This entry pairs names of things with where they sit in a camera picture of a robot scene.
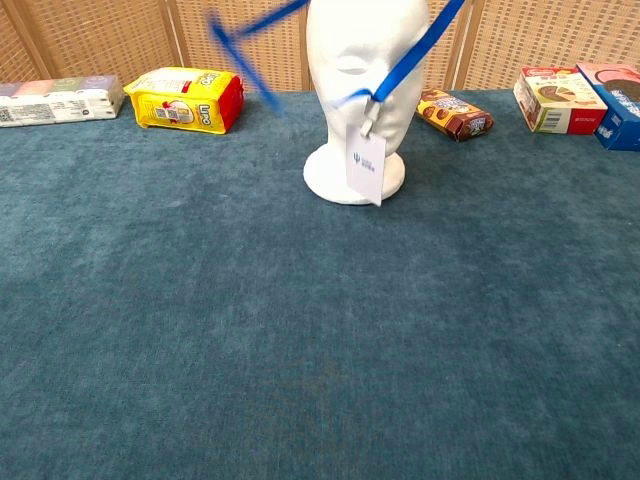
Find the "table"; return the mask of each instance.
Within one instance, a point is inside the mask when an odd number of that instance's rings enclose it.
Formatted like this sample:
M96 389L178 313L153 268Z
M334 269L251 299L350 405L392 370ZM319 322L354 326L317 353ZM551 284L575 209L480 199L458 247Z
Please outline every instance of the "table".
M637 478L640 156L459 96L380 209L306 188L310 93L1 130L0 478Z

